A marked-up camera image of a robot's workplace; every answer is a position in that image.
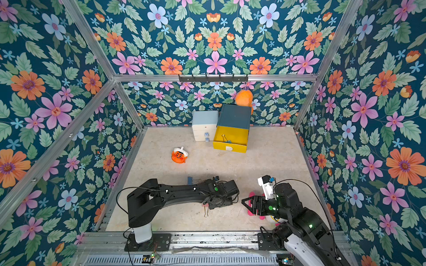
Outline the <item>pink binder clip bottom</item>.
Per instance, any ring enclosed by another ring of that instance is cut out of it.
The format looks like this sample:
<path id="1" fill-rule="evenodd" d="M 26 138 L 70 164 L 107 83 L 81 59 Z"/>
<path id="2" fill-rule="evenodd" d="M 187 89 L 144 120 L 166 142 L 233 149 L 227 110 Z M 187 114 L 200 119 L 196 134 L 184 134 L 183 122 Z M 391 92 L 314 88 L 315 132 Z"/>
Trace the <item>pink binder clip bottom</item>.
<path id="1" fill-rule="evenodd" d="M 204 206 L 204 217 L 207 218 L 209 216 L 209 207 Z"/>

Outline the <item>yellow top drawer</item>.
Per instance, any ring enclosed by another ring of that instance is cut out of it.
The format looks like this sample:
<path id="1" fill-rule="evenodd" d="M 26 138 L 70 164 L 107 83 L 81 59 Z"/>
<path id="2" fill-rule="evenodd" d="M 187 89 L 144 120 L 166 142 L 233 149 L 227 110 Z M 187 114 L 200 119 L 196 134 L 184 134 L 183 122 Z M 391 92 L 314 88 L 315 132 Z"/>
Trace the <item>yellow top drawer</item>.
<path id="1" fill-rule="evenodd" d="M 231 140 L 232 144 L 223 143 L 222 134 Z M 249 137 L 249 129 L 238 129 L 234 127 L 218 126 L 216 129 L 213 147 L 216 150 L 246 153 Z"/>

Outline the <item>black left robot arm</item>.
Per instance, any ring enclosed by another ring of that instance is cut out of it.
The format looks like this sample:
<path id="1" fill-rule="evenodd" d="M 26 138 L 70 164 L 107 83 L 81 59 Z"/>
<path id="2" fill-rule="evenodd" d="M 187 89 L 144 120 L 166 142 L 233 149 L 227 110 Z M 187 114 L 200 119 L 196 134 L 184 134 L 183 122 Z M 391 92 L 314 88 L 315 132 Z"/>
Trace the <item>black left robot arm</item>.
<path id="1" fill-rule="evenodd" d="M 136 244 L 153 237 L 152 221 L 164 207 L 184 203 L 200 203 L 209 209 L 231 206 L 239 197 L 234 180 L 220 181 L 218 177 L 189 185 L 165 185 L 156 178 L 147 180 L 127 195 L 128 224 Z"/>

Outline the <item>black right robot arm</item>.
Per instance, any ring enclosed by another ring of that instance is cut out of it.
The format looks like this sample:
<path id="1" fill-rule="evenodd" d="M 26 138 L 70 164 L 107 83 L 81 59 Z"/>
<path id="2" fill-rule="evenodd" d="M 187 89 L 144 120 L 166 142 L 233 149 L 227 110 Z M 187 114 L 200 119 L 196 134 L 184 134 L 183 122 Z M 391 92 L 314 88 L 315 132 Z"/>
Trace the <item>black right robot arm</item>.
<path id="1" fill-rule="evenodd" d="M 298 266 L 349 266 L 336 245 L 331 229 L 313 210 L 303 206 L 288 183 L 272 187 L 274 197 L 251 196 L 241 200 L 253 215 L 283 219 L 267 235 L 278 250 L 291 253 Z"/>

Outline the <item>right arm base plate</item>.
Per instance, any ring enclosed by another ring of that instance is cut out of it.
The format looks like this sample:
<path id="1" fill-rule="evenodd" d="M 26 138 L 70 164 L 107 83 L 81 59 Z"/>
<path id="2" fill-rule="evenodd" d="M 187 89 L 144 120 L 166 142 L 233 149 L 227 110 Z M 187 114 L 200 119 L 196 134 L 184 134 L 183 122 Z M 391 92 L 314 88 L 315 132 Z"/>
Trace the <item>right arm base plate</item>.
<path id="1" fill-rule="evenodd" d="M 274 244 L 272 237 L 265 232 L 263 233 L 259 232 L 257 234 L 257 243 L 258 243 L 259 250 L 266 250 L 266 251 L 285 250 L 284 247 L 279 247 L 277 244 Z"/>

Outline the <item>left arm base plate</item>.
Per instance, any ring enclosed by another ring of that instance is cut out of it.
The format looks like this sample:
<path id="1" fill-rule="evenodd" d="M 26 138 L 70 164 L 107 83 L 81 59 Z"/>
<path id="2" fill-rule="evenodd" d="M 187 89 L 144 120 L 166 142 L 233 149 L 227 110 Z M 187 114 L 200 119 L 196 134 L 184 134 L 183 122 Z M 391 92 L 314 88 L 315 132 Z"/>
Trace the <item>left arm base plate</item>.
<path id="1" fill-rule="evenodd" d="M 168 251 L 172 235 L 169 233 L 154 233 L 148 241 L 137 243 L 135 234 L 130 233 L 125 245 L 126 252 L 163 252 Z"/>

